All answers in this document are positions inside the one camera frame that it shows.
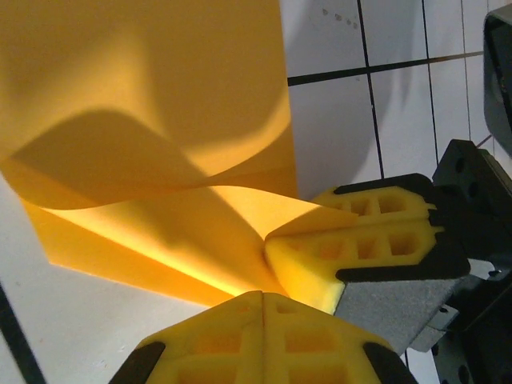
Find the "yellow paper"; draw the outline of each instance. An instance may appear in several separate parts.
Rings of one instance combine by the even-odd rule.
[[[286,294],[264,237],[354,216],[294,199],[283,52],[277,0],[5,4],[0,169],[49,260],[205,304]]]

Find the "black grout line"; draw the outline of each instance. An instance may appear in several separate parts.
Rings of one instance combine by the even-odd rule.
[[[0,283],[0,330],[26,384],[46,384],[34,353]]]
[[[439,152],[438,152],[438,133],[435,127],[435,112],[434,112],[434,92],[432,91],[432,72],[430,70],[430,52],[429,52],[429,39],[426,32],[426,14],[425,14],[425,0],[422,0],[423,11],[423,29],[425,30],[425,50],[426,59],[428,63],[426,68],[429,73],[429,91],[430,91],[430,112],[432,113],[432,128],[434,129],[434,147],[435,147],[435,162],[439,165]]]
[[[439,58],[422,58],[419,60],[410,60],[408,62],[394,62],[391,64],[381,64],[380,66],[366,66],[353,68],[351,70],[335,70],[332,72],[322,72],[320,74],[304,74],[302,76],[293,76],[288,78],[288,86],[300,86],[312,82],[324,82],[327,80],[335,80],[337,78],[350,78],[360,76],[362,74],[375,74],[387,70],[400,70],[402,68],[410,68],[412,66],[424,66],[425,64],[433,64],[436,62],[448,62],[450,60],[458,60],[460,58],[472,58],[482,56],[483,52],[471,52],[469,54],[452,54],[450,56],[442,56]]]
[[[477,144],[477,148],[480,148],[481,146],[483,146],[490,138],[492,138],[493,135],[490,134],[489,136],[487,136],[486,138],[484,138],[479,144]]]
[[[374,119],[374,132],[375,132],[375,142],[377,143],[377,155],[378,155],[378,166],[381,171],[381,178],[384,178],[384,164],[382,163],[382,150],[381,150],[381,141],[378,136],[378,121],[377,121],[377,111],[375,110],[375,97],[374,97],[374,87],[371,82],[371,72],[368,71],[370,68],[370,60],[368,59],[368,46],[366,44],[366,33],[365,33],[365,23],[362,17],[362,6],[361,0],[358,0],[358,12],[359,12],[359,25],[361,27],[361,37],[362,37],[362,51],[365,56],[365,70],[366,76],[368,78],[368,90],[370,92],[370,103],[371,103],[371,114]]]
[[[466,29],[464,24],[464,4],[461,0],[461,20],[462,20],[462,48],[464,53],[466,52]],[[470,117],[470,87],[467,81],[467,58],[464,58],[464,74],[466,76],[466,108],[467,108],[467,129],[469,132],[469,138],[471,140],[471,117]]]

